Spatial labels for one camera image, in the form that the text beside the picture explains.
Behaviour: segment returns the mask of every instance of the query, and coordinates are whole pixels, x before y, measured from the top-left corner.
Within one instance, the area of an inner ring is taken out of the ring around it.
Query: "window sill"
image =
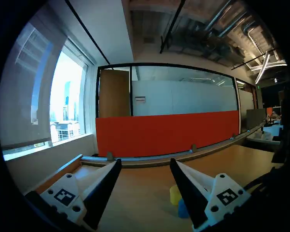
[[[80,138],[83,138],[83,137],[86,137],[86,136],[89,136],[89,135],[92,135],[92,134],[83,134],[83,135],[79,135],[79,136],[76,136],[76,137],[73,137],[73,138],[69,138],[69,139],[66,139],[66,140],[55,142],[55,143],[53,143],[52,147],[55,147],[55,146],[58,146],[58,145],[61,145],[61,144],[64,144],[64,143],[68,143],[70,141],[77,140],[77,139],[80,139]],[[29,155],[29,154],[32,154],[32,153],[35,153],[35,152],[39,152],[39,151],[42,151],[42,150],[45,150],[45,149],[48,149],[48,148],[52,148],[52,147],[50,147],[48,145],[44,145],[44,146],[41,146],[41,147],[37,147],[37,148],[30,149],[30,150],[26,150],[26,151],[23,151],[23,152],[6,154],[6,155],[3,156],[3,159],[4,159],[4,161],[9,161],[9,160],[12,160],[12,159],[17,159],[19,157],[22,157],[22,156],[25,156],[25,155]]]
[[[79,139],[79,138],[83,138],[83,137],[86,137],[86,136],[89,136],[89,135],[92,135],[92,134],[83,134],[83,135],[75,136],[75,137],[68,138],[68,139],[65,139],[65,140],[62,140],[62,141],[54,142],[53,143],[53,147],[61,145],[61,144],[64,144],[64,143],[68,143],[70,141],[73,141],[73,140],[76,140],[76,139]]]

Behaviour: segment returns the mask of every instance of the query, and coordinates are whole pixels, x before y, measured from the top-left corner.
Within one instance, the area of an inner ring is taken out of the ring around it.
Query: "blue object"
[[[180,199],[178,203],[178,216],[180,218],[189,218],[189,213],[183,199]]]

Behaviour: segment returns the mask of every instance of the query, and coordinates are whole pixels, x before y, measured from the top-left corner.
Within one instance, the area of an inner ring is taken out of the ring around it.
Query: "ceiling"
[[[201,38],[198,36],[203,35],[202,30],[226,2],[226,0],[186,0],[173,27],[172,39],[169,41],[170,47],[165,48],[163,52],[203,56],[225,66],[233,67],[256,58],[261,52],[265,53],[277,46],[260,18],[250,13],[242,1],[233,1],[223,11],[222,17],[213,25],[212,35],[206,41],[207,47],[213,47],[212,52],[204,54],[204,51],[200,49],[203,45],[198,45],[203,41],[200,41]],[[161,37],[165,38],[179,4],[180,0],[130,0],[129,8],[134,37],[141,38],[144,44],[161,44]],[[236,26],[225,36],[218,38],[217,35],[241,14],[244,16],[237,21]],[[254,26],[249,27],[248,30],[249,37],[247,31],[244,33],[243,29],[248,23],[253,22],[255,22]],[[192,33],[194,33],[194,37],[187,36]],[[219,55],[215,54],[217,44],[223,44],[224,47],[230,46],[230,51],[221,52],[220,50],[217,52],[220,53]],[[253,67],[261,65],[263,60],[264,58],[261,56],[250,62],[249,65]],[[272,54],[270,62],[275,61],[277,58]]]

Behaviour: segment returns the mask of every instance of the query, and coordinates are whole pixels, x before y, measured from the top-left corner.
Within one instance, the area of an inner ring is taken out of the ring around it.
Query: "door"
[[[130,116],[129,72],[102,70],[99,87],[100,118]]]
[[[239,89],[239,100],[241,102],[241,133],[243,133],[247,131],[247,110],[254,109],[254,99],[252,93]]]

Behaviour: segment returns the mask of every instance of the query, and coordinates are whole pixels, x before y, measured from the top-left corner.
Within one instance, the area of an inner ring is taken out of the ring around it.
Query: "sky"
[[[63,119],[64,88],[66,82],[70,84],[69,116],[74,115],[74,102],[79,104],[80,82],[83,68],[68,57],[64,52],[60,53],[54,78],[51,86],[50,110],[55,112],[56,119]]]

